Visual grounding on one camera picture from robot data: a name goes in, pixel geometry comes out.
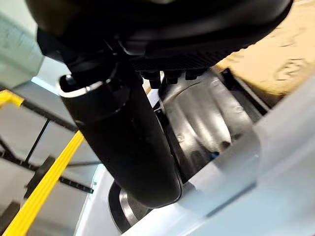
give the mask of brown cardboard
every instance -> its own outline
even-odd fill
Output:
[[[315,68],[315,0],[296,0],[288,17],[255,45],[220,61],[273,106]]]

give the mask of screw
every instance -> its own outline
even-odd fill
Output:
[[[185,140],[185,139],[184,139],[183,135],[181,135],[181,134],[177,135],[177,141],[178,141],[179,143],[183,142],[184,140]]]

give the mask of yellow handrail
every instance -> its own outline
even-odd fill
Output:
[[[9,102],[13,103],[17,107],[20,107],[23,101],[24,98],[10,92],[9,90],[0,91],[0,108]]]
[[[73,136],[67,147],[62,151],[60,156],[17,213],[9,227],[4,232],[4,236],[26,235],[41,207],[45,203],[47,197],[56,185],[59,177],[67,167],[69,161],[82,143],[83,139],[84,137],[80,131]]]

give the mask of black plastic part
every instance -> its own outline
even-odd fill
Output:
[[[182,71],[181,70],[170,70],[164,71],[164,79],[166,79],[166,83],[168,85],[175,85],[178,83],[178,78],[181,76]]]
[[[6,228],[10,225],[16,214],[20,210],[20,204],[17,202],[11,202],[10,205],[5,209],[3,214],[0,216],[0,235],[4,233]]]
[[[186,80],[195,80],[195,79],[197,79],[198,76],[203,75],[203,73],[205,73],[207,69],[208,68],[186,70],[185,79]]]
[[[33,146],[32,146],[32,148],[31,148],[30,152],[28,153],[28,155],[27,155],[27,157],[26,157],[26,159],[25,159],[25,161],[24,161],[25,163],[28,163],[28,162],[29,162],[29,160],[30,160],[30,158],[31,158],[31,155],[33,154],[33,152],[34,152],[34,150],[35,150],[35,148],[36,148],[38,142],[40,141],[41,136],[44,134],[44,132],[45,132],[45,130],[46,130],[48,124],[49,124],[49,121],[50,121],[50,120],[47,119],[46,122],[45,122],[45,124],[44,124],[44,126],[42,127],[42,129],[41,129],[41,131],[40,131],[38,137],[37,137],[36,140],[35,140],[35,143],[33,144]]]
[[[152,89],[159,89],[159,88],[161,88],[161,81],[150,80],[150,87]]]
[[[159,71],[156,72],[141,72],[144,79],[150,81],[150,86],[152,89],[161,88],[161,76]]]
[[[29,198],[29,196],[32,194],[34,189],[36,189],[39,182],[42,180],[42,178],[45,176],[49,168],[53,165],[55,162],[55,159],[51,156],[49,156],[44,163],[38,168],[38,170],[35,172],[33,178],[29,181],[29,183],[26,185],[27,191],[24,195],[24,198]]]
[[[148,208],[171,204],[181,196],[181,182],[157,117],[134,72],[122,66],[116,76],[128,78],[129,97],[122,106],[105,83],[62,100],[123,189]]]

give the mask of black tube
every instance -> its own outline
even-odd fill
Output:
[[[181,196],[175,160],[140,80],[122,74],[75,91],[62,77],[63,102],[121,188],[149,208],[171,204]]]

